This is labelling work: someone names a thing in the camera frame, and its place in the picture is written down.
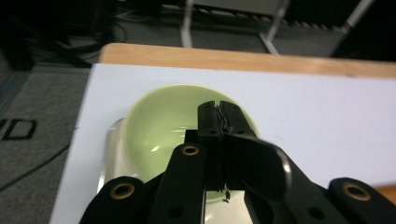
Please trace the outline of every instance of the tabletop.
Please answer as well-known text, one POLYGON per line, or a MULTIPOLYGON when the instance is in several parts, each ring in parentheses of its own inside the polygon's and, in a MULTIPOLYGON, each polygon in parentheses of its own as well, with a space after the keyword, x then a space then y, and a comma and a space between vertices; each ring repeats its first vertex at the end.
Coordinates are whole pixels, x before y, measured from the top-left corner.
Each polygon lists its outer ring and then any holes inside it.
MULTIPOLYGON (((133 44, 105 46, 100 63, 396 78, 396 63, 133 44)), ((396 203, 396 186, 385 186, 377 190, 396 203)))

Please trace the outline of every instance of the bowl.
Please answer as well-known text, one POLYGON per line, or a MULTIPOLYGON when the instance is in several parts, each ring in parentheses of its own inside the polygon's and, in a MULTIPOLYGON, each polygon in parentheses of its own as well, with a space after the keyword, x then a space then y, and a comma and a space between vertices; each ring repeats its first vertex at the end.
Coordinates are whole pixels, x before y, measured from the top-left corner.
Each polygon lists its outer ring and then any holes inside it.
MULTIPOLYGON (((152 91, 133 105, 120 125, 120 140, 138 178, 147 182, 165 171, 174 148, 184 142, 185 131, 197 129, 198 105, 208 101, 236 104, 218 91, 181 84, 152 91)), ((207 202, 221 198, 225 196, 218 192, 206 194, 207 202)))

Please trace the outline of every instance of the table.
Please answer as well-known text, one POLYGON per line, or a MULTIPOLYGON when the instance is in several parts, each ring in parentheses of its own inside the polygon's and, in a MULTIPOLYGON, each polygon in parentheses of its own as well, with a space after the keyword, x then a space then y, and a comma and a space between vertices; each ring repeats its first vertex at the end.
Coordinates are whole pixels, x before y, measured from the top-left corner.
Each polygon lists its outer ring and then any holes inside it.
MULTIPOLYGON (((126 69, 126 67, 117 64, 132 64, 169 67, 169 69, 158 68, 163 70, 182 67, 304 73, 312 76, 321 74, 345 77, 380 77, 381 79, 396 78, 394 74, 394 71, 396 71, 395 63, 363 63, 293 56, 273 56, 258 53, 129 44, 110 44, 105 46, 102 49, 100 63, 111 63, 111 66, 109 66, 119 71, 119 73, 122 73, 122 69, 126 69)), ((142 70, 144 69, 143 67, 137 66, 136 69, 144 71, 142 70)), ((103 151, 95 150, 103 150, 106 129, 108 129, 111 122, 121 118, 125 113, 125 109, 127 109, 125 107, 126 105, 122 107, 112 106, 113 98, 108 94, 111 94, 113 90, 109 90, 109 88, 117 87, 116 85, 121 83, 126 77, 131 79, 131 76, 125 74, 125 71, 123 72, 123 76, 109 74, 108 71, 106 73, 102 72, 99 77, 90 77, 50 223, 76 223, 86 208, 87 204, 85 203, 94 196, 100 173, 99 160, 101 157, 93 157, 92 155, 103 154, 103 151), (92 105, 104 107, 92 109, 90 107, 92 105), (94 123, 97 120, 101 121, 99 126, 94 123), (73 202, 73 200, 81 201, 82 197, 84 198, 84 204, 73 202)), ((186 79, 185 76, 187 75, 184 74, 181 73, 178 77, 186 79)), ((161 77, 161 74, 157 73, 156 76, 157 78, 161 77)), ((396 203, 395 186, 387 186, 379 190, 396 203)))
MULTIPOLYGON (((100 63, 396 78, 396 63, 128 44, 105 46, 100 63)), ((396 186, 377 190, 396 203, 396 186)))

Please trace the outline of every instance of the gray carpet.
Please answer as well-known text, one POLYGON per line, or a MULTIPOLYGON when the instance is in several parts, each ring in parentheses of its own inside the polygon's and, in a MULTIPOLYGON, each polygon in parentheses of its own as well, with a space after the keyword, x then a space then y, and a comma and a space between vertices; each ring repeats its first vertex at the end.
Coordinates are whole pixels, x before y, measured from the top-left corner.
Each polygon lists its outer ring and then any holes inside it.
MULTIPOLYGON (((180 11, 168 10, 160 21, 117 19, 127 32, 115 26, 117 39, 127 43, 180 47, 181 15, 180 11)), ((191 33, 196 48, 265 53, 257 31, 267 27, 265 21, 198 14, 191 33)), ((342 36, 337 32, 282 25, 274 43, 281 54, 328 57, 342 36)), ((94 52, 81 57, 93 63, 97 55, 98 52, 94 52)), ((4 123, 0 139, 12 120, 22 119, 15 126, 13 136, 26 135, 31 128, 30 121, 37 124, 31 139, 0 141, 0 187, 59 152, 71 141, 74 131, 89 70, 70 67, 56 55, 37 47, 35 59, 40 65, 30 73, 19 74, 19 78, 0 58, 0 99, 8 102, 3 103, 0 110, 0 120, 4 123)), ((49 222, 66 156, 67 151, 0 191, 0 223, 49 222)))

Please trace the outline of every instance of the floor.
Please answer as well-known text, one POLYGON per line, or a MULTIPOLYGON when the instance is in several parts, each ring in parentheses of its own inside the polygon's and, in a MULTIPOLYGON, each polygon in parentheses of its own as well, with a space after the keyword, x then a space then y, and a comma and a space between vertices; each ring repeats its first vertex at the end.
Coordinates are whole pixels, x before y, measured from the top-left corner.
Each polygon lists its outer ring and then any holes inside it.
MULTIPOLYGON (((128 13, 119 17, 114 26, 116 41, 181 46, 179 9, 164 10, 159 20, 128 13)), ((197 12, 191 31, 193 45, 267 53, 257 32, 268 26, 268 21, 197 12)), ((329 57, 343 36, 336 31, 282 24, 274 44, 280 54, 329 57)), ((91 42, 87 37, 72 40, 74 45, 91 42)), ((0 57, 0 223, 49 222, 90 72, 71 66, 34 41, 32 52, 37 65, 26 73, 11 71, 0 57), (5 138, 12 123, 15 126, 8 135, 17 138, 5 138), (31 138, 18 138, 34 124, 31 138)), ((96 51, 81 58, 96 63, 98 55, 96 51)))

